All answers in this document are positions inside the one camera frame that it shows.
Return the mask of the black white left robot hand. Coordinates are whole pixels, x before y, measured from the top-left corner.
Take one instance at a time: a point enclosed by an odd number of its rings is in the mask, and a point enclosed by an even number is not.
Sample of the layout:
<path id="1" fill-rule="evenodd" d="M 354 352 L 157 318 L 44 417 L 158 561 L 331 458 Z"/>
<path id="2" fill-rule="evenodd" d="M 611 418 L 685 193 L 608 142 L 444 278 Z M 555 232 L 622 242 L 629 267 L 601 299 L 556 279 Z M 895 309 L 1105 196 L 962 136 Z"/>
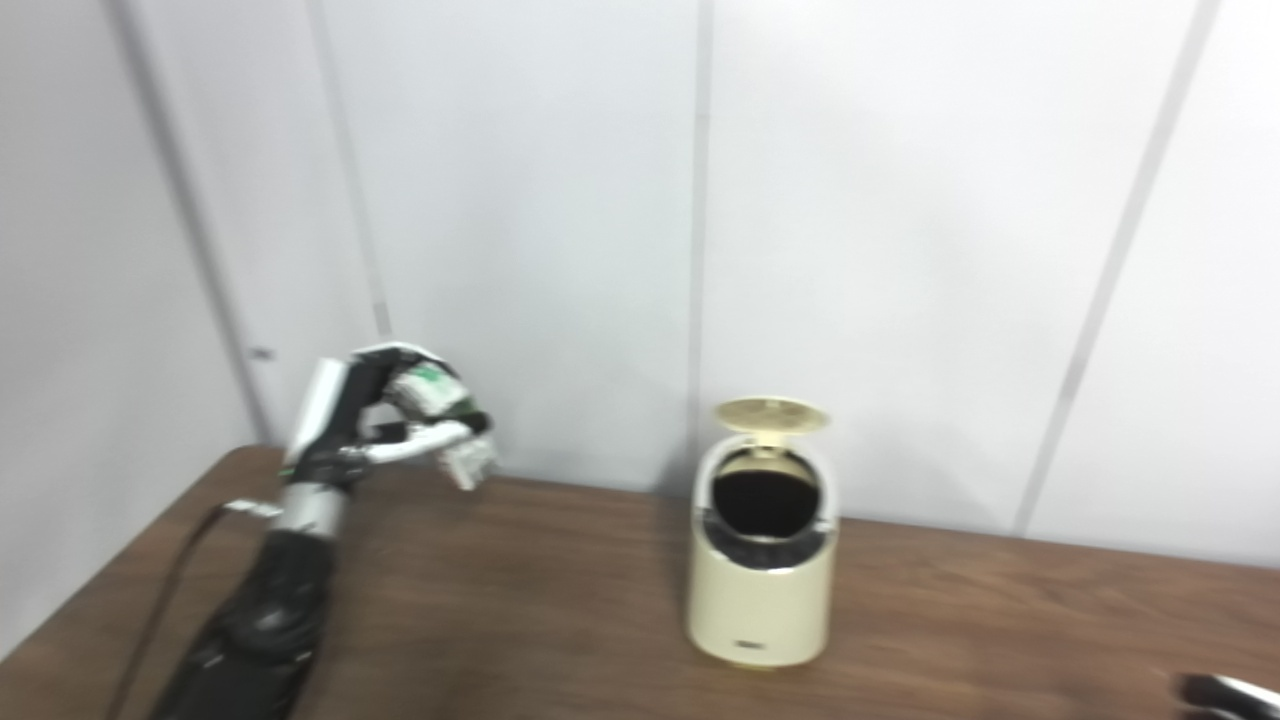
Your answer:
<path id="1" fill-rule="evenodd" d="M 461 489 L 476 489 L 498 461 L 492 416 L 443 357 L 385 342 L 319 363 L 283 475 L 338 486 L 425 456 Z"/>

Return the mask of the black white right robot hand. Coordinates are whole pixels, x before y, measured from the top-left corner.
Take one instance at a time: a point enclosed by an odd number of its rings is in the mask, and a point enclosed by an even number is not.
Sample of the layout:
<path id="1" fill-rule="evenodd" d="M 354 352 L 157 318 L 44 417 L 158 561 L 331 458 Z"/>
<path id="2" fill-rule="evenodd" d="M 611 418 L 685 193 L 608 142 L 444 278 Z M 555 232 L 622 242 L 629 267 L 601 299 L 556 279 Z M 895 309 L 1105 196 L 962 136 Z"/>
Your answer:
<path id="1" fill-rule="evenodd" d="M 1175 683 L 1193 717 L 1279 719 L 1279 693 L 1231 676 L 1184 674 Z"/>

